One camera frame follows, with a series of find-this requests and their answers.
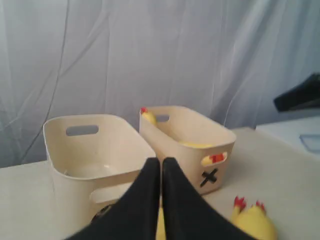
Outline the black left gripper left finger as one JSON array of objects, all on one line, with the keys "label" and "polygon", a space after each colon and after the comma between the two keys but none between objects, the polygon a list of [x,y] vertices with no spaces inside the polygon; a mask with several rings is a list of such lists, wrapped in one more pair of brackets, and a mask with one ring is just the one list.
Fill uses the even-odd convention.
[{"label": "black left gripper left finger", "polygon": [[155,240],[160,202],[160,162],[147,158],[125,194],[69,240]]}]

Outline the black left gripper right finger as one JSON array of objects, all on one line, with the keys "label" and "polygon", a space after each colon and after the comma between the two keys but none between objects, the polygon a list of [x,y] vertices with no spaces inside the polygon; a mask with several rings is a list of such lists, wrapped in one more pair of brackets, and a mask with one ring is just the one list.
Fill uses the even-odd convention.
[{"label": "black left gripper right finger", "polygon": [[252,239],[199,195],[173,157],[162,163],[161,193],[167,240]]}]

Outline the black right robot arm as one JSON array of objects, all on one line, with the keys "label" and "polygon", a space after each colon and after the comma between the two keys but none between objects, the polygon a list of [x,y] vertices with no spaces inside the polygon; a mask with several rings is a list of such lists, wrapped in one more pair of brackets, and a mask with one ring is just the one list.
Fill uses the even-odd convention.
[{"label": "black right robot arm", "polygon": [[311,74],[304,82],[273,100],[278,112],[320,108],[320,73]]}]

